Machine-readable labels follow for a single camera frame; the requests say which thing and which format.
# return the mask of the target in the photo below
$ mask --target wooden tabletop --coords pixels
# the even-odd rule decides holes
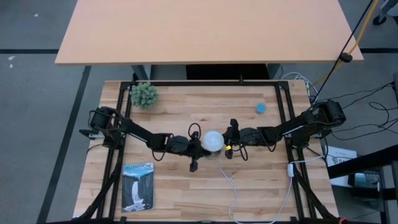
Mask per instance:
[[[350,34],[338,0],[78,0],[55,63],[329,62]]]
[[[101,105],[116,107],[120,83],[105,83]],[[294,110],[299,114],[310,106],[307,92],[302,81],[289,83]],[[224,133],[231,118],[238,120],[239,128],[280,124],[273,86],[157,86],[156,89],[160,98],[155,107],[145,111],[132,108],[130,117],[153,133],[187,136],[188,127],[193,122],[200,124],[202,136],[211,130]],[[258,103],[266,104],[265,114],[255,113]],[[92,141],[90,146],[102,141],[103,139]],[[318,152],[321,150],[316,140],[311,142],[310,147]],[[265,147],[247,147],[247,150],[247,162],[238,153],[231,160],[223,155],[220,157],[224,171],[232,176],[238,190],[239,202],[233,209],[233,216],[241,221],[271,221],[277,215],[289,186],[285,144],[280,141],[274,152],[269,152]],[[81,215],[100,191],[107,153],[108,149],[101,146],[88,153],[74,217]],[[304,151],[304,156],[306,159],[314,157],[307,150]],[[234,193],[214,159],[199,159],[198,170],[191,173],[189,158],[166,154],[161,162],[156,162],[143,142],[128,136],[123,164],[143,162],[154,163],[155,209],[121,213],[120,184],[115,219],[126,216],[128,220],[147,221],[231,221],[228,207],[234,200]],[[313,191],[329,211],[337,216],[324,161],[319,159],[308,162],[307,169]],[[104,214],[108,214],[110,195],[107,196]],[[304,195],[302,192],[304,210],[309,217]],[[297,216],[293,190],[279,220],[287,221],[291,216]]]

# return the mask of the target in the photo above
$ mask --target blue ball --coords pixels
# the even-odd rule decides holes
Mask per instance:
[[[256,108],[257,114],[263,114],[264,112],[266,112],[266,110],[267,110],[267,107],[264,103],[257,104],[257,108]]]

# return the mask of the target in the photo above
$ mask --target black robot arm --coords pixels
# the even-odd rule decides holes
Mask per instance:
[[[346,121],[339,103],[326,101],[316,103],[296,118],[275,127],[238,129],[238,122],[231,119],[231,126],[223,134],[227,145],[225,156],[232,158],[232,146],[274,146],[282,137],[290,135],[292,145],[302,147],[308,144],[310,136],[321,133],[326,136],[330,129]]]
[[[89,127],[104,134],[103,146],[105,147],[119,149],[123,136],[129,134],[145,142],[147,147],[152,150],[153,156],[153,152],[162,152],[163,156],[165,153],[170,153],[190,157],[192,159],[190,164],[191,172],[195,172],[198,169],[197,160],[199,158],[211,155],[210,151],[202,148],[198,131],[190,134],[190,140],[188,140],[186,137],[174,136],[171,133],[154,134],[132,122],[131,119],[123,117],[113,108],[101,107],[90,111],[90,114],[92,113],[94,115],[89,121]],[[116,121],[115,126],[112,124],[113,119]],[[81,130],[80,132],[87,133],[87,130]]]

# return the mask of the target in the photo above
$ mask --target succulent plant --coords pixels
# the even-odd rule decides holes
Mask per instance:
[[[130,91],[131,103],[140,109],[149,109],[158,99],[156,88],[150,83],[139,83],[132,86]]]

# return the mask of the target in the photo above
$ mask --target white light bulb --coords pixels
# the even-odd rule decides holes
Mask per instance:
[[[204,145],[210,152],[219,151],[224,146],[224,137],[218,131],[209,131],[205,134]]]

